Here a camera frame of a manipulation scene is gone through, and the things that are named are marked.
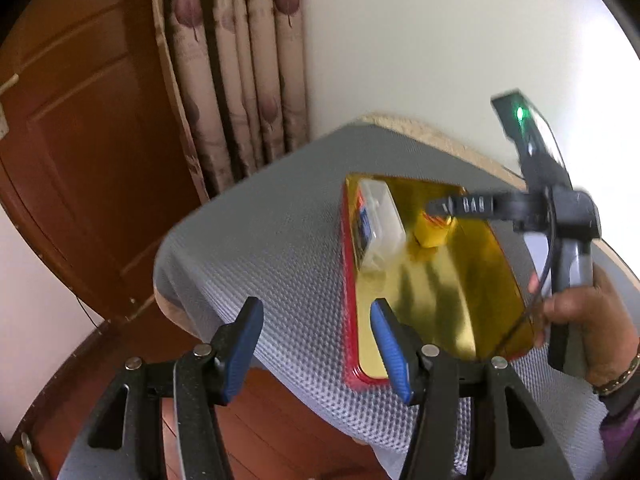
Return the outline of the person right hand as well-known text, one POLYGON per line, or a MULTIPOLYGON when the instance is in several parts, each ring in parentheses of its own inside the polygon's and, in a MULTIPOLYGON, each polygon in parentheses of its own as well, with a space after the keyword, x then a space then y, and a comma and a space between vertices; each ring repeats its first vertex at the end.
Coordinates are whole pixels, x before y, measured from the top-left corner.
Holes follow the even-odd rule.
POLYGON ((630 370, 638 353, 639 334, 608 274, 593 267, 593 284, 573 287, 534 307, 534 345, 546 341, 549 324, 580 329, 587 363, 586 381, 602 388, 630 370))

